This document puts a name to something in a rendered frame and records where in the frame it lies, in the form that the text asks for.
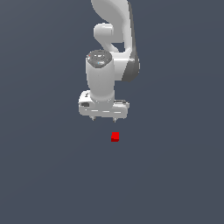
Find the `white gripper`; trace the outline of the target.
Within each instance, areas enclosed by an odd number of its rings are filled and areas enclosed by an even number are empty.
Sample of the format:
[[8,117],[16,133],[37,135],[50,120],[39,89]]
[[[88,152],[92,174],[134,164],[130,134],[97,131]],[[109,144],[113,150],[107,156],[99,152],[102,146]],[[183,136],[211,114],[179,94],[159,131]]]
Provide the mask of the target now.
[[95,121],[96,117],[111,117],[113,123],[117,119],[125,119],[130,107],[130,103],[125,100],[109,101],[107,106],[100,106],[97,101],[91,99],[89,90],[80,94],[78,103],[79,113],[82,116],[89,116],[92,121]]

